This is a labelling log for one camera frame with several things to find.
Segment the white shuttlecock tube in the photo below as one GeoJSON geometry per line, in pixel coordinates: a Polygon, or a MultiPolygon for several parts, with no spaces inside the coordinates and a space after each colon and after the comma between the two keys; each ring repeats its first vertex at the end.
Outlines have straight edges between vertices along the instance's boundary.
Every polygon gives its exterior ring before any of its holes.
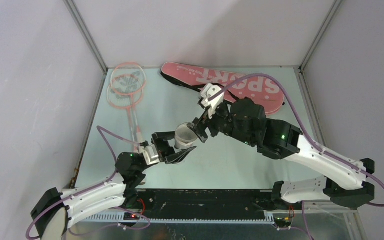
{"type": "Polygon", "coordinates": [[[198,136],[189,128],[190,123],[182,123],[174,132],[174,147],[177,150],[186,150],[194,146],[198,136]]]}

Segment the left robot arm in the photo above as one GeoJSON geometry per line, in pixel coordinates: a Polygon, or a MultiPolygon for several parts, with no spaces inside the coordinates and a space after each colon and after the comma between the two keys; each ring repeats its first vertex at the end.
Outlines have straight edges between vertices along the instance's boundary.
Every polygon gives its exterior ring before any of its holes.
{"type": "Polygon", "coordinates": [[[178,164],[196,147],[198,136],[189,130],[156,132],[151,142],[138,140],[134,152],[122,152],[115,160],[114,172],[98,183],[83,188],[47,190],[30,215],[33,222],[26,231],[28,240],[36,228],[37,240],[59,240],[78,222],[114,208],[144,209],[137,187],[148,168],[160,164],[178,164]]]}

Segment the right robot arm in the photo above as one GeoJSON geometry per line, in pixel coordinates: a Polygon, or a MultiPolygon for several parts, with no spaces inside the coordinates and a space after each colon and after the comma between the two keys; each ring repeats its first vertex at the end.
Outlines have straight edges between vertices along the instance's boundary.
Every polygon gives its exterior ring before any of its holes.
{"type": "Polygon", "coordinates": [[[326,151],[312,146],[296,126],[266,117],[264,107],[244,98],[231,106],[225,102],[215,110],[208,108],[188,124],[201,142],[224,134],[272,160],[285,160],[319,173],[302,181],[278,181],[271,193],[271,204],[284,209],[303,201],[329,200],[346,208],[359,208],[374,200],[375,186],[367,182],[365,170],[374,171],[370,159],[342,163],[326,151]]]}

